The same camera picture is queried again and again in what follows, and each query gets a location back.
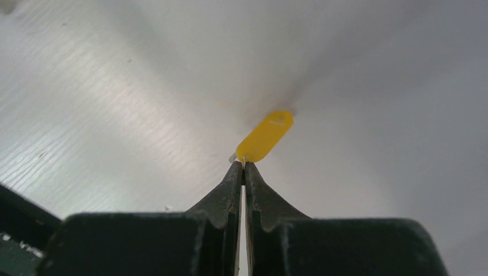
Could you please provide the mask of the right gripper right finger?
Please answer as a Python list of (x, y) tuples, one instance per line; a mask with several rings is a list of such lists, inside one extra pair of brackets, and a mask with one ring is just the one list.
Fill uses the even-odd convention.
[(250, 275), (447, 275), (426, 229), (409, 218), (311, 218), (245, 165)]

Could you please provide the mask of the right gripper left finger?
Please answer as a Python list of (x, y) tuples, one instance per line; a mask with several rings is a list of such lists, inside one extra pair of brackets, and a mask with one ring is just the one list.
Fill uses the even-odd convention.
[(78, 213), (50, 238), (37, 275), (237, 275), (243, 169), (185, 212)]

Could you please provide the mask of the yellow tagged key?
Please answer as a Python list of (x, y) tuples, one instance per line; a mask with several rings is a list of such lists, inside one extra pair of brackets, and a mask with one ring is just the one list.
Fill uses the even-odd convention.
[(268, 114), (236, 147), (230, 163), (257, 163), (265, 158), (294, 124), (293, 113), (279, 110)]

